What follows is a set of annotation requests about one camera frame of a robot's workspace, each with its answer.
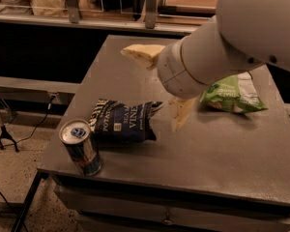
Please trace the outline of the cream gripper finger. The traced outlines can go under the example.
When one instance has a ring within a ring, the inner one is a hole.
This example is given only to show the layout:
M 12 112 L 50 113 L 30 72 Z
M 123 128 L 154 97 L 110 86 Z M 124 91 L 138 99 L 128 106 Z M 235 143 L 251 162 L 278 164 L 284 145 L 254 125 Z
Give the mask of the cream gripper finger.
M 195 99 L 184 100 L 173 97 L 169 102 L 169 109 L 171 115 L 171 128 L 173 131 L 178 131 L 187 121 Z
M 161 44 L 131 44 L 121 50 L 123 56 L 133 59 L 147 70 L 154 69 L 164 45 Z

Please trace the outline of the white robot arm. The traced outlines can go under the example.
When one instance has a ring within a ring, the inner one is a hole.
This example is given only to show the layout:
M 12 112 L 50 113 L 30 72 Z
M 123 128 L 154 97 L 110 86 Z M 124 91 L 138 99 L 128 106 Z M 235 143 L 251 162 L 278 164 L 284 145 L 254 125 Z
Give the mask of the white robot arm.
M 216 14 L 181 40 L 167 46 L 132 44 L 121 53 L 158 72 L 173 96 L 175 131 L 213 83 L 264 64 L 290 72 L 290 0 L 217 0 Z

